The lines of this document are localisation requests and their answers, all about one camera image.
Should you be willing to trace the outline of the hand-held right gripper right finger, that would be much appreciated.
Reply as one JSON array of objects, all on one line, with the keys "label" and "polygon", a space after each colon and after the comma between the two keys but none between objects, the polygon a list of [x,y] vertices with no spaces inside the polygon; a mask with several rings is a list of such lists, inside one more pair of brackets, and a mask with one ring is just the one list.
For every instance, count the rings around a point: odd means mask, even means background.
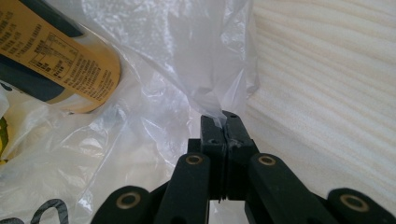
[{"label": "hand-held right gripper right finger", "polygon": [[250,158],[258,153],[254,141],[239,116],[224,111],[227,117],[224,136],[227,147],[226,197],[244,200],[248,192],[248,166]]}]

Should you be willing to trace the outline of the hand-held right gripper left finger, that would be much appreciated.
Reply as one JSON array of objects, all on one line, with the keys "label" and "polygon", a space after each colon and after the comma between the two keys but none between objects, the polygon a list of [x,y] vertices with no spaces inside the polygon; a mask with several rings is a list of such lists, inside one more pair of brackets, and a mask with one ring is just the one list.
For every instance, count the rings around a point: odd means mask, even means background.
[{"label": "hand-held right gripper left finger", "polygon": [[225,198],[225,139],[223,130],[216,126],[212,118],[201,116],[200,138],[188,141],[188,152],[201,153],[210,159],[210,199],[223,200]]}]

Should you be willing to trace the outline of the clear plastic bag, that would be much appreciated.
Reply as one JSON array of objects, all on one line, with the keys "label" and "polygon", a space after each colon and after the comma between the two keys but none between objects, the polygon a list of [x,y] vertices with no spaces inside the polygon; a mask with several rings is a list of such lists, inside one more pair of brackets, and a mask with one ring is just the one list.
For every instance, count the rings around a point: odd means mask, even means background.
[{"label": "clear plastic bag", "polygon": [[165,182],[202,115],[242,113],[257,90],[252,0],[48,2],[117,50],[120,84],[74,115],[0,88],[0,220],[89,224],[113,190]]}]

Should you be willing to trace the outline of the orange drink bottle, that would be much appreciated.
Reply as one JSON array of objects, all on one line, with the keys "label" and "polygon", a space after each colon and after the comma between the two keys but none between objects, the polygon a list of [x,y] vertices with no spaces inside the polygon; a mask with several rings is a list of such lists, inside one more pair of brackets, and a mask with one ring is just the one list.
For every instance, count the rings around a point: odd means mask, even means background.
[{"label": "orange drink bottle", "polygon": [[101,36],[45,0],[0,0],[0,83],[71,113],[93,111],[120,81]]}]

